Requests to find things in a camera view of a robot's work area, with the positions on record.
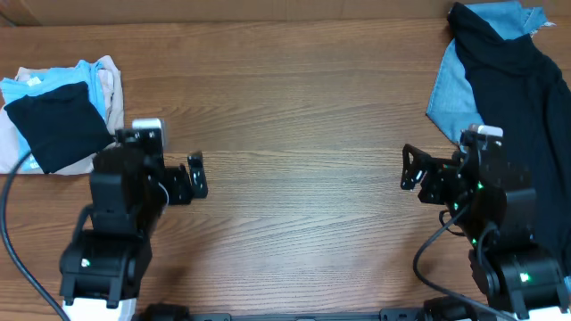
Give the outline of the black t-shirt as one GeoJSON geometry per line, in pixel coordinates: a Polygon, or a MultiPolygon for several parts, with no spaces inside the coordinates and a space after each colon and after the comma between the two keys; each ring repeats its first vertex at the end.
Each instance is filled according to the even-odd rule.
{"type": "Polygon", "coordinates": [[[85,82],[60,86],[37,96],[25,95],[8,103],[5,110],[46,174],[81,161],[114,142],[103,118],[89,101],[85,82]]]}

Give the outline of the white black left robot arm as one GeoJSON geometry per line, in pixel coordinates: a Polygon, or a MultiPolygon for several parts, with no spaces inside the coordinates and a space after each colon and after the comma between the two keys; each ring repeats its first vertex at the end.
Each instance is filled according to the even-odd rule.
{"type": "Polygon", "coordinates": [[[167,167],[160,151],[122,145],[95,156],[89,183],[92,202],[60,259],[62,308],[71,320],[130,320],[158,220],[208,194],[203,156],[167,167]]]}

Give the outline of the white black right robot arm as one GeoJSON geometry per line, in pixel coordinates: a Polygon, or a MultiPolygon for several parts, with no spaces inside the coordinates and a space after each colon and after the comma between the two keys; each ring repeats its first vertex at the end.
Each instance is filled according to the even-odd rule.
{"type": "Polygon", "coordinates": [[[401,188],[420,189],[423,203],[442,205],[450,220],[414,256],[417,278],[442,297],[427,300],[420,320],[568,320],[570,299],[562,267],[534,237],[536,193],[530,172],[508,161],[499,136],[464,132],[450,159],[417,147],[402,149],[401,188]],[[472,277],[487,302],[438,285],[423,276],[423,252],[451,226],[472,248],[472,277]]]}

